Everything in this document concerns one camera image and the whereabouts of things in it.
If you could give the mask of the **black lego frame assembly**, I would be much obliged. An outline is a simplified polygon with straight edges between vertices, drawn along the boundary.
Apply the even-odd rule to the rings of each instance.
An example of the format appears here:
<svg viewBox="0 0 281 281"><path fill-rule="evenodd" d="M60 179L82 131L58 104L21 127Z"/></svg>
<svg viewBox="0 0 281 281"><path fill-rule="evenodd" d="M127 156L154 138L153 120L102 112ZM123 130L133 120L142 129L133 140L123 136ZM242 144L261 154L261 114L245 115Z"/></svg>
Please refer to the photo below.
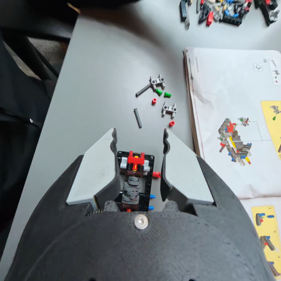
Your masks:
<svg viewBox="0 0 281 281"><path fill-rule="evenodd" d="M120 174L124 176L119 195L115 199L120 211L152 211L150 200L153 179L161 179L161 172L154 171L153 155L133 151L118 151Z"/></svg>

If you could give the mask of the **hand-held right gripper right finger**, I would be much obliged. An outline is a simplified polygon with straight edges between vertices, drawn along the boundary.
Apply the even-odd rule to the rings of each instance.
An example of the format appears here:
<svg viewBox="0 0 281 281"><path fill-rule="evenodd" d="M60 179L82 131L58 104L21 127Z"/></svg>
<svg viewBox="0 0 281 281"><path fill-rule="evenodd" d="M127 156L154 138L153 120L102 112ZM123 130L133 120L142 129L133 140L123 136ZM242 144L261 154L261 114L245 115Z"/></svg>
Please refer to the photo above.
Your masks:
<svg viewBox="0 0 281 281"><path fill-rule="evenodd" d="M214 198L193 150L167 128L163 133L163 145L162 201L176 202L182 212L191 204L212 205Z"/></svg>

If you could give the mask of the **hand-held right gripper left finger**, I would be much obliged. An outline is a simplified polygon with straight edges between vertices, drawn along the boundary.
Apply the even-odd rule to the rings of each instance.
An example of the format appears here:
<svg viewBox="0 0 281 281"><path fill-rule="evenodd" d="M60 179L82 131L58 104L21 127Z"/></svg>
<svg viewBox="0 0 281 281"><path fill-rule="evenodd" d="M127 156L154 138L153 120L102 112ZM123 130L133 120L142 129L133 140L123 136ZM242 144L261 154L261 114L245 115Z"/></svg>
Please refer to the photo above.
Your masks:
<svg viewBox="0 0 281 281"><path fill-rule="evenodd" d="M101 210L107 201L114 201L121 191L117 157L117 131L111 128L83 155L66 203L90 203Z"/></svg>

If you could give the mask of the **pile of lego pieces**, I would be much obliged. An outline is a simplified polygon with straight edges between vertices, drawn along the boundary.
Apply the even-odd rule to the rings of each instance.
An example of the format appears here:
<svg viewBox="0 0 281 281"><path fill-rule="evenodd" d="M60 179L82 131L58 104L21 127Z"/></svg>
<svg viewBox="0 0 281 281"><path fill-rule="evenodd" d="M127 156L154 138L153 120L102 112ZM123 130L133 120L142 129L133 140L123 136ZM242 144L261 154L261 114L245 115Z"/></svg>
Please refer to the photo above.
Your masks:
<svg viewBox="0 0 281 281"><path fill-rule="evenodd" d="M210 26L213 22L220 22L240 26L252 5L260 9L266 26L278 20L280 9L276 0L198 0L198 24Z"/></svg>

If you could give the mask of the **lego instruction booklet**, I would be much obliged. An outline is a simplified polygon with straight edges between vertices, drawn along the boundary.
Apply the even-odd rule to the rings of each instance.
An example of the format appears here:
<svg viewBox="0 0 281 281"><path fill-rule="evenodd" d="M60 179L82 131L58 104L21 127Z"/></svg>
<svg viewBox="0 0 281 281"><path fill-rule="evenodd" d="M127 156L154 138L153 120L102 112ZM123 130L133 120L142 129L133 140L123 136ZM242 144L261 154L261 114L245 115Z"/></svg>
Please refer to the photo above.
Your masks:
<svg viewBox="0 0 281 281"><path fill-rule="evenodd" d="M195 151L243 201L280 280L280 51L184 55Z"/></svg>

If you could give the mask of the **grey lego H connector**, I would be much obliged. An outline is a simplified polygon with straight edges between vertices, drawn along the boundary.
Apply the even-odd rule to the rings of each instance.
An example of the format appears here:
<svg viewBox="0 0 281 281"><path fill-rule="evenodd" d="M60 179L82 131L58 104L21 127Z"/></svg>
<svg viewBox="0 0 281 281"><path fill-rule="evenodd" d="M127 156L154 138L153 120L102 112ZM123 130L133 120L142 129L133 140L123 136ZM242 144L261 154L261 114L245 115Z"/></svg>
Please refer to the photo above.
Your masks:
<svg viewBox="0 0 281 281"><path fill-rule="evenodd" d="M165 101L162 107L162 117L164 117L166 114L170 114L171 119L174 119L175 114L177 113L177 106L176 103L174 103L172 106L167 105L167 102Z"/></svg>
<svg viewBox="0 0 281 281"><path fill-rule="evenodd" d="M149 78L150 86L153 90L156 90L157 87L165 88L165 79L159 74L158 78L154 79L152 76Z"/></svg>

